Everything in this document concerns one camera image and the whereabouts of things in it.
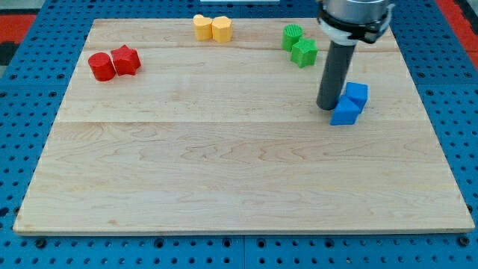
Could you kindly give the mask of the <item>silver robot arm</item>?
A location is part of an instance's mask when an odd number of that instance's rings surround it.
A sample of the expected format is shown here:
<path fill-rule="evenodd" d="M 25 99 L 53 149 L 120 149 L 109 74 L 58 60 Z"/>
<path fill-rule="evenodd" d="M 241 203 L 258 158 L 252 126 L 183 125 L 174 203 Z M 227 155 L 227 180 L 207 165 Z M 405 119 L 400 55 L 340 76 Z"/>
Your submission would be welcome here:
<path fill-rule="evenodd" d="M 338 45 L 373 44 L 388 29 L 394 7 L 389 0 L 323 0 L 317 21 Z"/>

